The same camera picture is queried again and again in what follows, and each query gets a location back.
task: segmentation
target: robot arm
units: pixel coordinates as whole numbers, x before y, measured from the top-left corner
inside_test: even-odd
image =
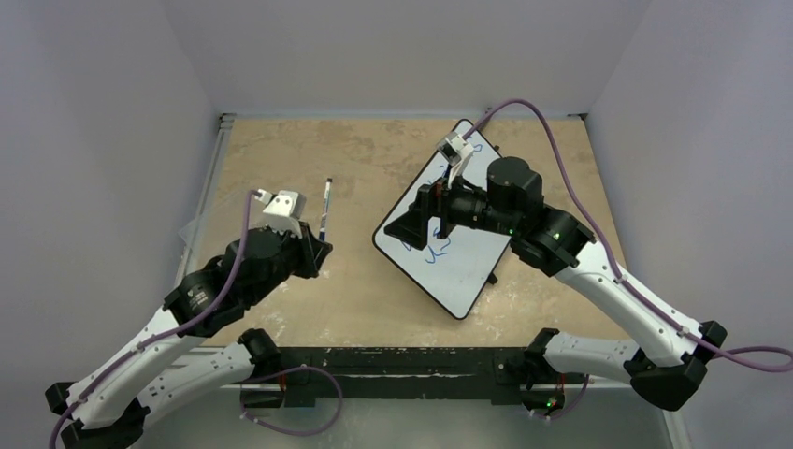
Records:
[[[591,373],[631,384],[643,398],[678,410],[699,387],[713,353],[677,332],[626,290],[629,274],[617,277],[603,244],[571,214],[544,203],[542,178],[515,157],[493,161],[486,191],[460,175],[465,158],[462,138],[445,138],[439,152],[450,162],[447,173],[419,188],[409,210],[385,233],[423,249],[428,221],[440,218],[439,238],[456,225],[510,236],[512,251],[533,268],[555,277],[591,300],[634,340],[584,339],[543,329],[526,350],[529,371]],[[457,176],[450,181],[450,174]],[[719,347],[727,332],[716,322],[699,323],[630,278],[650,302],[689,332]]]
[[[165,305],[102,367],[79,382],[57,383],[47,390],[50,409],[73,420],[62,433],[66,447],[84,447],[80,440],[96,441],[107,435],[119,442],[108,447],[127,447],[139,437],[147,414],[153,419],[147,419],[146,426],[206,391],[245,380],[257,364],[269,363],[263,356],[275,356],[280,367],[278,350],[267,334],[243,335],[217,360],[163,373],[174,360],[242,318],[290,276],[317,277],[332,251],[332,245],[316,239],[299,221],[303,195],[258,194],[265,204],[265,226],[247,231],[243,254],[238,254],[242,239],[229,244],[223,255],[185,276]],[[238,270],[233,276],[235,264]],[[230,277],[234,279],[229,287]],[[275,351],[261,354],[262,348]],[[87,389],[96,382],[93,391]]]

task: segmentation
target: purple cable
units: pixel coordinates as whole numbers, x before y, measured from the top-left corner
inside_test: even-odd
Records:
[[[291,430],[290,428],[274,426],[248,413],[248,410],[245,408],[245,404],[243,404],[242,401],[239,402],[239,408],[242,410],[242,416],[240,418],[244,417],[245,419],[251,421],[254,424],[258,424],[259,426],[266,427],[269,428],[270,430],[275,430],[276,432],[280,432],[286,435],[291,435],[293,437],[310,437],[311,435],[322,433],[328,430],[331,426],[333,426],[336,423],[336,421],[339,419],[339,416],[341,415],[341,406],[344,404],[344,398],[341,394],[341,385],[339,385],[339,381],[337,381],[336,378],[334,378],[331,373],[325,371],[324,369],[319,369],[315,367],[289,368],[280,372],[276,372],[275,374],[270,374],[269,376],[249,379],[245,381],[245,384],[256,384],[256,383],[266,382],[284,376],[286,374],[290,374],[292,372],[298,372],[298,371],[318,372],[324,375],[324,377],[328,378],[330,380],[330,383],[332,383],[333,386],[336,387],[336,392],[339,393],[339,405],[336,407],[336,411],[333,413],[333,416],[331,416],[331,418],[326,423],[312,430]]]
[[[557,414],[552,414],[551,415],[551,421],[559,419],[562,416],[572,412],[572,409],[574,409],[575,406],[578,405],[579,402],[581,402],[581,398],[584,397],[584,393],[586,393],[586,386],[587,385],[589,385],[589,374],[585,374],[584,375],[584,384],[581,385],[581,391],[578,392],[578,394],[575,396],[575,399],[572,400],[572,402],[570,403],[569,406],[567,406],[564,409],[562,409],[561,412],[559,412]]]
[[[136,348],[139,351],[142,351],[147,346],[155,343],[157,341],[166,339],[173,335],[176,335],[180,332],[184,332],[186,330],[191,329],[193,326],[197,325],[205,318],[207,318],[218,306],[221,305],[221,302],[228,294],[228,291],[231,290],[231,285],[234,283],[234,279],[237,277],[237,272],[239,271],[239,266],[242,264],[242,259],[244,258],[243,253],[245,253],[245,244],[248,241],[248,222],[251,219],[251,197],[258,196],[258,192],[251,190],[248,192],[248,195],[245,200],[245,211],[242,215],[242,232],[239,238],[239,246],[237,248],[237,255],[234,257],[234,263],[231,265],[231,269],[228,272],[228,278],[225,280],[225,284],[221,289],[218,296],[209,304],[204,311],[199,313],[196,318],[188,321],[187,323],[174,327],[173,329],[167,330],[161,334],[152,335],[151,337],[141,341],[136,345]],[[102,372],[100,372],[95,378],[94,381],[88,384],[82,393],[79,394],[78,400],[74,401],[72,405],[70,405],[65,412],[61,414],[58,418],[58,422],[55,423],[55,427],[52,429],[52,433],[50,434],[50,449],[56,449],[56,444],[58,441],[58,433],[61,432],[61,428],[64,426],[64,423],[67,419],[72,415],[72,413],[79,407],[79,405],[93,393],[99,384],[105,381],[107,377],[112,374],[116,369],[118,369],[121,365],[126,363],[130,358],[132,358],[135,354],[138,354],[137,351],[130,351],[119,358],[117,358],[113,363],[111,363],[107,368],[105,368]]]
[[[559,165],[559,172],[562,175],[562,180],[565,183],[565,187],[567,187],[568,189],[568,193],[570,194],[570,198],[572,199],[572,202],[575,203],[576,208],[578,208],[578,210],[581,211],[581,214],[584,216],[586,221],[589,222],[589,224],[592,226],[592,229],[595,230],[595,233],[598,235],[598,239],[600,239],[600,241],[603,243],[603,247],[606,250],[606,256],[609,259],[609,265],[612,267],[612,270],[614,271],[614,274],[616,274],[617,279],[623,279],[621,283],[625,286],[626,290],[628,290],[631,295],[633,295],[636,299],[639,300],[639,302],[644,307],[651,310],[653,313],[655,313],[658,317],[664,320],[676,331],[681,332],[683,335],[685,335],[686,338],[694,341],[697,345],[702,346],[708,351],[714,353],[715,354],[714,358],[724,357],[725,359],[735,362],[739,365],[743,365],[751,369],[756,369],[758,371],[788,372],[793,370],[793,351],[790,351],[789,349],[780,348],[776,346],[750,346],[750,347],[736,348],[726,351],[721,348],[717,348],[716,346],[692,334],[691,332],[684,331],[683,326],[681,326],[679,323],[674,321],[672,317],[667,315],[659,307],[653,304],[649,299],[647,299],[647,297],[645,297],[642,294],[642,292],[637,290],[636,287],[634,287],[630,283],[630,281],[626,280],[623,277],[622,270],[619,268],[616,258],[614,257],[612,246],[609,244],[609,241],[606,240],[606,236],[603,233],[603,230],[600,229],[600,226],[598,226],[597,223],[595,223],[595,219],[592,218],[592,215],[590,215],[589,212],[586,210],[584,205],[578,199],[578,196],[575,195],[575,191],[573,190],[572,185],[570,184],[570,177],[568,177],[568,172],[565,169],[564,163],[562,162],[562,156],[559,153],[559,148],[556,146],[554,133],[551,132],[551,126],[548,125],[548,121],[545,120],[545,117],[542,115],[540,110],[537,109],[536,106],[520,98],[512,98],[507,101],[504,101],[503,103],[500,103],[498,106],[487,111],[482,116],[482,118],[479,119],[479,121],[476,122],[476,124],[474,124],[473,127],[471,127],[468,130],[468,132],[466,132],[466,134],[463,135],[463,138],[468,139],[471,136],[471,134],[473,134],[476,130],[478,130],[482,126],[482,123],[487,123],[496,112],[512,104],[520,104],[526,106],[527,108],[534,111],[534,113],[537,115],[537,118],[540,119],[540,123],[542,123],[542,127],[545,129],[545,134],[548,136],[548,140],[551,142],[551,149],[554,151],[554,158],[556,159],[556,164]],[[743,354],[743,353],[776,353],[776,354],[786,355],[790,359],[790,361],[784,365],[766,365],[762,363],[753,362],[752,360],[747,360],[742,357],[735,356],[736,354]]]

